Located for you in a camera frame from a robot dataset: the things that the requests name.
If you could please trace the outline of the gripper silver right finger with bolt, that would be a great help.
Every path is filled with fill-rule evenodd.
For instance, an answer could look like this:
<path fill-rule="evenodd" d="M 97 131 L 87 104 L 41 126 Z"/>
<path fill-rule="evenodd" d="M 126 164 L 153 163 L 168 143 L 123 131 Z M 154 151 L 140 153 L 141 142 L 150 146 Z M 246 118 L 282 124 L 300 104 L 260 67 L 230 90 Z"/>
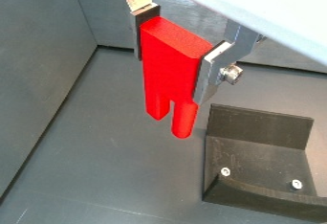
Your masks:
<path fill-rule="evenodd" d="M 236 62 L 246 56 L 265 37 L 256 31 L 228 20 L 224 28 L 224 41 L 202 56 L 193 89 L 193 102 L 202 104 L 217 92 L 225 81 L 234 84 L 242 74 Z"/>

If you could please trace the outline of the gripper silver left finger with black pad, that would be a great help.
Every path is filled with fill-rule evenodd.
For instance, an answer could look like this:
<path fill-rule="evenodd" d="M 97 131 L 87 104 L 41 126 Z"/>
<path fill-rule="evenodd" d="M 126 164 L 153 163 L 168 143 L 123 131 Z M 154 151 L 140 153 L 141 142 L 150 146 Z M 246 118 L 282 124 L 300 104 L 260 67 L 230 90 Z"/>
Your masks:
<path fill-rule="evenodd" d="M 133 31 L 133 54 L 141 59 L 140 25 L 160 15 L 161 7 L 152 0 L 125 0 L 130 10 L 130 25 Z"/>

